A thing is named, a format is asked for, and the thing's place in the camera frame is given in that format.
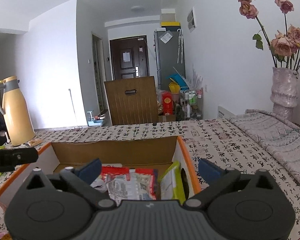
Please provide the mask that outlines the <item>red snack packet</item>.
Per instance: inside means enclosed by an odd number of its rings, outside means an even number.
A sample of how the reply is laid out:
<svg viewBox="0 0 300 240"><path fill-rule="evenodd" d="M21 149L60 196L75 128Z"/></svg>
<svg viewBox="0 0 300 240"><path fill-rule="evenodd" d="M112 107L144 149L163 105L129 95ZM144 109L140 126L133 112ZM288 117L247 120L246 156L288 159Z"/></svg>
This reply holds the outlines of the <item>red snack packet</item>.
<svg viewBox="0 0 300 240"><path fill-rule="evenodd" d="M156 200L156 174L153 169L147 168L127 168L104 166L101 171L101 179L107 181L107 176L129 174L138 183L140 200Z"/></svg>

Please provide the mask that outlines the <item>green snack packet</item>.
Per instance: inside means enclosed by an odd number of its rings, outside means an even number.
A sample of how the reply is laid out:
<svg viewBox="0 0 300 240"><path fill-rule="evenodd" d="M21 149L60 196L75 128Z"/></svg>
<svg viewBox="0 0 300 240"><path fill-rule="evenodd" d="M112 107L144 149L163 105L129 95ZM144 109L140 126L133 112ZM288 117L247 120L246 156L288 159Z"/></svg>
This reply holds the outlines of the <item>green snack packet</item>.
<svg viewBox="0 0 300 240"><path fill-rule="evenodd" d="M183 182L181 179L181 166L179 161L172 165L158 179L161 200L178 200L183 204L186 200Z"/></svg>

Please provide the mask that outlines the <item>white printed snack packet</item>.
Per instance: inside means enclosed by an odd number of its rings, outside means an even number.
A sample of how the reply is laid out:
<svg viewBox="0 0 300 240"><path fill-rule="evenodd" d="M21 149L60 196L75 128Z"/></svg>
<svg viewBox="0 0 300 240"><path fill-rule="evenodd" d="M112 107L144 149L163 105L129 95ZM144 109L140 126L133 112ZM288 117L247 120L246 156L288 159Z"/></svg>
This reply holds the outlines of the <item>white printed snack packet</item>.
<svg viewBox="0 0 300 240"><path fill-rule="evenodd" d="M107 176L106 186L112 200L119 205L123 200L140 200L138 183L129 174Z"/></svg>

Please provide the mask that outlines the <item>calligraphy tablecloth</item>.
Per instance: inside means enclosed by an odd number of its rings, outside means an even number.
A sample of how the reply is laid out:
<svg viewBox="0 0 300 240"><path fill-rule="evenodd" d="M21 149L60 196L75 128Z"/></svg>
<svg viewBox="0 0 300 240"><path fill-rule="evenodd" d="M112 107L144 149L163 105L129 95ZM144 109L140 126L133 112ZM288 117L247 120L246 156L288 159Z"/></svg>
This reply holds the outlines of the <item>calligraphy tablecloth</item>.
<svg viewBox="0 0 300 240"><path fill-rule="evenodd" d="M290 239L300 239L300 186L268 152L225 119L163 122L110 127L88 127L58 131L37 131L40 149L48 142L91 142L141 140L178 135L182 137L194 166L206 158L221 168L234 167L242 173L265 168L275 178L293 206L296 219Z"/></svg>

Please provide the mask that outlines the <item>blue toy on floor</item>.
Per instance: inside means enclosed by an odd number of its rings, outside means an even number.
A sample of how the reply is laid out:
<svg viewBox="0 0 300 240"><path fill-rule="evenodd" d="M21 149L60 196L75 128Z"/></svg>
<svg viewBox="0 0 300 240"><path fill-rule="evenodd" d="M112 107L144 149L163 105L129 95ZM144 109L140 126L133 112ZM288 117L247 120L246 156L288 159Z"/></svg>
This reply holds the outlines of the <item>blue toy on floor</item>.
<svg viewBox="0 0 300 240"><path fill-rule="evenodd" d="M93 111L87 111L88 118L88 126L102 127L106 122L106 115L103 113L93 116Z"/></svg>

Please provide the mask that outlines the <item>yellow thermos jug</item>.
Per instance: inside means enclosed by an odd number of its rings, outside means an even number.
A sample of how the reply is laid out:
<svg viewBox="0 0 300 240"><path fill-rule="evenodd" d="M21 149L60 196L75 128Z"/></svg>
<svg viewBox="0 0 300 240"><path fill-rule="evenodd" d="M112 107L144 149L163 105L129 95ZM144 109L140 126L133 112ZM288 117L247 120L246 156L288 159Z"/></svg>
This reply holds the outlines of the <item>yellow thermos jug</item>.
<svg viewBox="0 0 300 240"><path fill-rule="evenodd" d="M26 100L16 76L0 80L0 113L13 146L22 145L35 137Z"/></svg>

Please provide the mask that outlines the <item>orange white cardboard box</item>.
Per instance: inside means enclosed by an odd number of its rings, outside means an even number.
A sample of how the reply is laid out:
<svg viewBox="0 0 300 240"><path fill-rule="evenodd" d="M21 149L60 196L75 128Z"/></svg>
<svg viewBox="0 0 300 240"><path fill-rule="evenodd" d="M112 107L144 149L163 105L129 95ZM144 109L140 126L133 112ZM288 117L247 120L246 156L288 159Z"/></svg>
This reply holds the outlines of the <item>orange white cardboard box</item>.
<svg viewBox="0 0 300 240"><path fill-rule="evenodd" d="M104 164L155 168L159 174L163 174L171 163L178 161L186 173L189 195L194 196L201 191L190 154L182 138L178 136L85 143L52 142L41 147L38 155L36 163L22 165L0 186L0 206L3 209L8 207L33 168L38 167L45 174L52 174L67 166L81 167L96 158Z"/></svg>

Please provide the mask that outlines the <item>folded patterned cloth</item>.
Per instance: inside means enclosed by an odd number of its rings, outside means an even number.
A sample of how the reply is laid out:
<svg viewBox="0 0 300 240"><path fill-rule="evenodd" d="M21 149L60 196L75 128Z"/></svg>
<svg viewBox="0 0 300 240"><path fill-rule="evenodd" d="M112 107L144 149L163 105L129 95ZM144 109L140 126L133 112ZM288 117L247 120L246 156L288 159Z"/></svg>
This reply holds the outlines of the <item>folded patterned cloth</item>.
<svg viewBox="0 0 300 240"><path fill-rule="evenodd" d="M300 127L273 112L247 109L228 120L275 158L300 185Z"/></svg>

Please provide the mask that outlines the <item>brown wooden chair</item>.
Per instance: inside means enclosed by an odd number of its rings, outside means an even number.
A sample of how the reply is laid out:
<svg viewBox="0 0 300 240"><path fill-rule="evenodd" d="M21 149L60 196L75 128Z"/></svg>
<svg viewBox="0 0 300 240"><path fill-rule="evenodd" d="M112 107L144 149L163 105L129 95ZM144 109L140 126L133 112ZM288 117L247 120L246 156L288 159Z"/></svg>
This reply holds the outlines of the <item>brown wooden chair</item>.
<svg viewBox="0 0 300 240"><path fill-rule="evenodd" d="M104 85L113 126L158 122L154 77L106 81Z"/></svg>

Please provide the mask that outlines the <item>red gift box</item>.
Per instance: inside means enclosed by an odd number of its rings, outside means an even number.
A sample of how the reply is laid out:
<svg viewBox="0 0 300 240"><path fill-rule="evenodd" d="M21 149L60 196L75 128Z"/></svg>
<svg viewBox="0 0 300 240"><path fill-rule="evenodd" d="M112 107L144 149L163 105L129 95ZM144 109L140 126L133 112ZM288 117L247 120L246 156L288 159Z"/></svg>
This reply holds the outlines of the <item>red gift box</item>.
<svg viewBox="0 0 300 240"><path fill-rule="evenodd" d="M174 104L172 94L168 91L164 91L161 93L161 98L164 115L173 115Z"/></svg>

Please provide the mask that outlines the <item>pink ribbed vase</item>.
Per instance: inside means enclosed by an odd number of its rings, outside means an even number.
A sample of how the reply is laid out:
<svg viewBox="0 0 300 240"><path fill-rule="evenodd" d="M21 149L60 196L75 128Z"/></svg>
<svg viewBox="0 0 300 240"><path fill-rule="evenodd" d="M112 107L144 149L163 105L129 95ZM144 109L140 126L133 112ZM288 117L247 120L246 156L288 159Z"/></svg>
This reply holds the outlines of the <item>pink ribbed vase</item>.
<svg viewBox="0 0 300 240"><path fill-rule="evenodd" d="M273 84L270 100L273 113L291 121L298 105L298 72L288 68L273 68Z"/></svg>

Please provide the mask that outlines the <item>dark brown entrance door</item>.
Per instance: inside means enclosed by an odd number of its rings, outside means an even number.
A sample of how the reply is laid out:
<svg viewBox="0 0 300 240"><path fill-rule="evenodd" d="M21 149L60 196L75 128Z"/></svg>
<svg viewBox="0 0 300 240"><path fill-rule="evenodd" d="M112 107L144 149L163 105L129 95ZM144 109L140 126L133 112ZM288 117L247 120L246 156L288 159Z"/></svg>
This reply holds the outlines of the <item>dark brown entrance door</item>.
<svg viewBox="0 0 300 240"><path fill-rule="evenodd" d="M149 76L146 41L145 35L110 40L114 80Z"/></svg>

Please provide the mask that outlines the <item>grey refrigerator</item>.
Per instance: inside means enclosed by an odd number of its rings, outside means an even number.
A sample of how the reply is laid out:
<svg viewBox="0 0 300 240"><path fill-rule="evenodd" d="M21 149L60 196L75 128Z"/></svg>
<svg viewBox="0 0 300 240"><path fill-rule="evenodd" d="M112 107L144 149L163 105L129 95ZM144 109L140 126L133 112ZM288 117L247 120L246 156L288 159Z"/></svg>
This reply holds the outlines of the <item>grey refrigerator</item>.
<svg viewBox="0 0 300 240"><path fill-rule="evenodd" d="M181 74L185 76L185 63L181 60L178 31L154 31L154 47L157 63L158 88L169 90L170 76Z"/></svg>

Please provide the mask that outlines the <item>dried pink roses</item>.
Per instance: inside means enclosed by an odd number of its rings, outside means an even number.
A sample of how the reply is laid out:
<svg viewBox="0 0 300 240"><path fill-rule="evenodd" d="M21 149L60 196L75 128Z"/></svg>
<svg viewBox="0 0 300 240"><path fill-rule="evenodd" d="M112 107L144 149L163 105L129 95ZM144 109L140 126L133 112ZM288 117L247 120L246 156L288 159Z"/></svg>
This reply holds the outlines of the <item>dried pink roses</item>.
<svg viewBox="0 0 300 240"><path fill-rule="evenodd" d="M294 5L290 0L275 0L274 3L284 16L283 32L277 31L271 40L264 25L258 18L258 9L253 5L254 0L237 0L240 3L239 13L247 19L256 20L260 31L253 35L255 47L263 50L266 44L271 52L275 68L287 68L295 71L300 70L300 28L287 23L287 14L294 11Z"/></svg>

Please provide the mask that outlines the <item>yellow box on refrigerator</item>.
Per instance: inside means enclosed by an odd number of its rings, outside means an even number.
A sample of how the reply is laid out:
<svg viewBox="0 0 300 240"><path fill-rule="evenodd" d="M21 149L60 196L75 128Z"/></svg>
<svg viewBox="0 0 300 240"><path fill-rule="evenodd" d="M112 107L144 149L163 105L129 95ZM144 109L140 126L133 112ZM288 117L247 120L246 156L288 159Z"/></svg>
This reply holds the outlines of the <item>yellow box on refrigerator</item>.
<svg viewBox="0 0 300 240"><path fill-rule="evenodd" d="M168 27L180 28L180 23L179 22L161 22L160 26L162 28L168 28Z"/></svg>

